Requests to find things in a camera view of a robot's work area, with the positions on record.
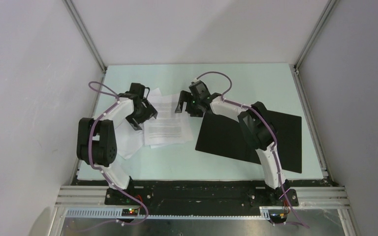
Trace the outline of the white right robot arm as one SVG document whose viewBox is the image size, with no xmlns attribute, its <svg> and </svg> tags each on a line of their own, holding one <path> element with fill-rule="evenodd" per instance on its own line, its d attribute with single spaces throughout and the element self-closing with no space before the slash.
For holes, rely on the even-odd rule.
<svg viewBox="0 0 378 236">
<path fill-rule="evenodd" d="M 278 155 L 276 129 L 262 102 L 246 105 L 230 101 L 222 94 L 211 94 L 206 84 L 198 80 L 191 83 L 189 91 L 180 92 L 175 113 L 182 113 L 184 104 L 192 117 L 211 113 L 238 122 L 245 142 L 255 149 L 263 167 L 265 183 L 271 188 L 266 193 L 267 201 L 278 206 L 286 200 L 283 190 L 286 178 Z"/>
</svg>

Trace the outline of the red and black folder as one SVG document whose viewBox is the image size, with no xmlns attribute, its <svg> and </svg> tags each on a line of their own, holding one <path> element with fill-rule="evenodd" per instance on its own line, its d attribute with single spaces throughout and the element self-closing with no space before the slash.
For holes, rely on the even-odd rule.
<svg viewBox="0 0 378 236">
<path fill-rule="evenodd" d="M 269 111 L 268 116 L 276 128 L 282 169 L 302 173 L 302 118 L 275 111 Z M 257 153 L 244 140 L 239 123 L 220 115 L 204 115 L 195 150 L 260 164 Z"/>
</svg>

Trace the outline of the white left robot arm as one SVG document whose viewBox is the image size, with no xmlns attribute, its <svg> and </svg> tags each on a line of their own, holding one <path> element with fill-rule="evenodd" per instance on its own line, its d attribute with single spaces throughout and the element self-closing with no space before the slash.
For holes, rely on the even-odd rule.
<svg viewBox="0 0 378 236">
<path fill-rule="evenodd" d="M 78 123 L 76 154 L 79 160 L 99 171 L 109 186 L 119 189 L 117 199 L 124 205 L 135 201 L 136 192 L 128 187 L 131 177 L 115 163 L 118 153 L 115 130 L 127 123 L 135 131 L 142 131 L 143 123 L 156 118 L 157 110 L 149 102 L 150 88 L 140 83 L 131 83 L 128 91 L 116 93 L 103 83 L 98 83 L 105 90 L 90 89 L 114 97 L 113 104 L 102 114 L 94 118 L 82 118 Z"/>
</svg>

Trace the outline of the large printed paper sheet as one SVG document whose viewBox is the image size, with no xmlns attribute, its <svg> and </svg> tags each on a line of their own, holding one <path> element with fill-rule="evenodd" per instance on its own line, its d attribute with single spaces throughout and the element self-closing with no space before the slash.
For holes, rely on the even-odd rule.
<svg viewBox="0 0 378 236">
<path fill-rule="evenodd" d="M 189 116 L 175 113 L 179 94 L 153 95 L 150 103 L 157 110 L 157 117 L 144 122 L 144 143 L 151 148 L 169 144 L 183 144 L 193 140 Z"/>
</svg>

